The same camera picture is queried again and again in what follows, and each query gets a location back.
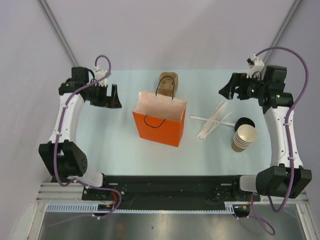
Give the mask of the stack of paper cups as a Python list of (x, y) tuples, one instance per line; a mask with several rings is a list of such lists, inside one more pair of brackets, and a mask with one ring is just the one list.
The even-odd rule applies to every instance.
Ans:
[(233, 136), (231, 148), (237, 152), (243, 152), (248, 149), (258, 138), (257, 130), (248, 124), (243, 124), (238, 127)]

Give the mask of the orange paper gift bag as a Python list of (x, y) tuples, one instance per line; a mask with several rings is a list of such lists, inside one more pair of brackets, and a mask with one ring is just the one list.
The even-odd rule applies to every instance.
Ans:
[(142, 139), (178, 147), (183, 136), (188, 101), (174, 97), (175, 79), (170, 75), (172, 91), (169, 96), (141, 91), (132, 114)]

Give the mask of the brown pulp cup carrier stack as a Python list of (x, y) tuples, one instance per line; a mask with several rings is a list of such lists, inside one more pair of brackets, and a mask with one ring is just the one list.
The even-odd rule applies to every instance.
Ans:
[(176, 97), (179, 78), (176, 72), (162, 72), (159, 75), (159, 87), (157, 93), (167, 97)]

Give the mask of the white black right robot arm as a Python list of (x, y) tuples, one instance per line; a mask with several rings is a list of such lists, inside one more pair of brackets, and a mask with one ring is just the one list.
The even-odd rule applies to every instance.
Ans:
[(295, 199), (312, 180), (312, 172), (303, 167), (294, 136), (291, 93), (285, 92), (287, 68), (268, 65), (264, 76), (256, 71), (251, 77), (246, 73), (232, 73), (229, 82), (219, 94), (231, 100), (238, 94), (240, 100), (254, 98), (262, 108), (271, 143), (270, 167), (255, 177), (243, 175), (240, 183), (230, 188), (231, 196), (242, 201), (249, 192), (263, 196)]

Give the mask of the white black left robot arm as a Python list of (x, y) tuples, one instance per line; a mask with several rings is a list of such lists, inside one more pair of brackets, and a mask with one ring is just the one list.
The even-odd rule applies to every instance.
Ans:
[(86, 154), (77, 146), (76, 135), (81, 111), (86, 101), (102, 108), (122, 107), (117, 85), (111, 86), (107, 95), (107, 77), (111, 71), (95, 67), (73, 67), (71, 78), (59, 89), (59, 111), (48, 142), (39, 145), (38, 152), (49, 174), (62, 185), (72, 181), (82, 182), (93, 188), (93, 194), (100, 200), (110, 196), (111, 188), (103, 183), (103, 174), (89, 167)]

